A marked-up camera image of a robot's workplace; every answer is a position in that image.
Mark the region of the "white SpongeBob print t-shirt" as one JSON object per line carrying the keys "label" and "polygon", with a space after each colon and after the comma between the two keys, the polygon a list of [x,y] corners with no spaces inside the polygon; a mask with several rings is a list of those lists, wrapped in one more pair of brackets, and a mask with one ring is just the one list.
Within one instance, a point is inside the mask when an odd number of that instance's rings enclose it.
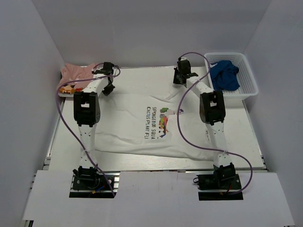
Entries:
{"label": "white SpongeBob print t-shirt", "polygon": [[96,154],[132,154],[213,161],[194,94],[111,94],[99,99]]}

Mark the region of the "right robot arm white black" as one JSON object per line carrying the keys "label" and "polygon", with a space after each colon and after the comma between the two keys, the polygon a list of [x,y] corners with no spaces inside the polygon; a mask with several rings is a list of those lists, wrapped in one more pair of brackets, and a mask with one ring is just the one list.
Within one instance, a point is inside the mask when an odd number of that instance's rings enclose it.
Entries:
{"label": "right robot arm white black", "polygon": [[191,70],[182,72],[174,68],[173,83],[184,85],[199,97],[199,114],[205,124],[214,158],[213,181],[218,188],[226,188],[236,176],[235,167],[227,151],[224,134],[226,116],[223,94],[211,89]]}

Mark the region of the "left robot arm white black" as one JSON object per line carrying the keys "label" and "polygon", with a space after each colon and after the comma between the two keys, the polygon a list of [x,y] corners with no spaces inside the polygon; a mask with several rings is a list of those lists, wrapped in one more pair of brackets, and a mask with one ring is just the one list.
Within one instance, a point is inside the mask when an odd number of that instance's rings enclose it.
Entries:
{"label": "left robot arm white black", "polygon": [[101,119],[99,97],[108,96],[114,88],[113,76],[95,76],[82,91],[73,95],[73,115],[80,134],[79,166],[82,168],[98,170],[95,133]]}

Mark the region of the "folded white green t-shirt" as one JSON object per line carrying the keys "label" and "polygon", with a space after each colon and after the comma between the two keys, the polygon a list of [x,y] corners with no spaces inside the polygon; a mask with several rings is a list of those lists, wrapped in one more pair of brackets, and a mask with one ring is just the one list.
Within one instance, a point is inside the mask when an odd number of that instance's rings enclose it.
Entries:
{"label": "folded white green t-shirt", "polygon": [[62,92],[59,92],[58,96],[59,97],[73,97],[74,94],[75,94],[75,92],[74,93],[62,93]]}

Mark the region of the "folded pink t-shirt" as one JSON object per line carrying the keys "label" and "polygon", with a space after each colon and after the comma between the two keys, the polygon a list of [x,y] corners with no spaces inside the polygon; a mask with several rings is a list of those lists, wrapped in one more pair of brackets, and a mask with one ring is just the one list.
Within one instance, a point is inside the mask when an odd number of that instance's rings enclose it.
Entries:
{"label": "folded pink t-shirt", "polygon": [[75,91],[82,91],[91,81],[72,82],[74,80],[92,79],[92,69],[96,66],[96,63],[92,63],[86,67],[81,67],[66,63],[64,68],[61,69],[61,80],[59,86],[64,83],[69,83],[60,88],[59,92],[62,93],[74,93]]}

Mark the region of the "blue crumpled t-shirt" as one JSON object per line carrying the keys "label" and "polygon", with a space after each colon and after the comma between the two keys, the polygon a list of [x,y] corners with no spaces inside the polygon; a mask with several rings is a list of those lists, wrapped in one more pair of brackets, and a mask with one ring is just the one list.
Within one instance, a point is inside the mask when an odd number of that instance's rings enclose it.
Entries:
{"label": "blue crumpled t-shirt", "polygon": [[237,80],[239,68],[231,61],[223,60],[210,65],[210,77],[214,90],[236,91],[240,88]]}

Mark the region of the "white plastic basket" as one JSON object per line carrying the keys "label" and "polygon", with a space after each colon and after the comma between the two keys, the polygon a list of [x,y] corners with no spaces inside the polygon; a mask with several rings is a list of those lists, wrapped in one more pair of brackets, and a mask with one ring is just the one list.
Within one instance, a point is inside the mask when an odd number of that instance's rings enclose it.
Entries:
{"label": "white plastic basket", "polygon": [[246,57],[238,52],[211,52],[205,54],[210,65],[210,87],[223,93],[226,101],[242,101],[258,94]]}

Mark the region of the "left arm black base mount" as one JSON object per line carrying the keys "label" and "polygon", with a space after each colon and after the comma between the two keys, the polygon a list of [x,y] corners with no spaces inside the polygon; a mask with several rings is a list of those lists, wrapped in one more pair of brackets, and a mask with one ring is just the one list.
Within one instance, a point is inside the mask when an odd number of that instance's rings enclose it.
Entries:
{"label": "left arm black base mount", "polygon": [[99,173],[94,167],[73,170],[70,198],[113,199],[117,193],[117,175]]}

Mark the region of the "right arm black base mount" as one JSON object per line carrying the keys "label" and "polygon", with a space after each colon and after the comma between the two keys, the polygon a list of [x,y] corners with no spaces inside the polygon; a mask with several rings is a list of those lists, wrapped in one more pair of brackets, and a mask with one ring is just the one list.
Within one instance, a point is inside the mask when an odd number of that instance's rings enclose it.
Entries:
{"label": "right arm black base mount", "polygon": [[241,189],[238,174],[234,179],[219,186],[213,175],[197,175],[193,184],[198,187],[199,201],[242,201],[243,193],[236,193]]}

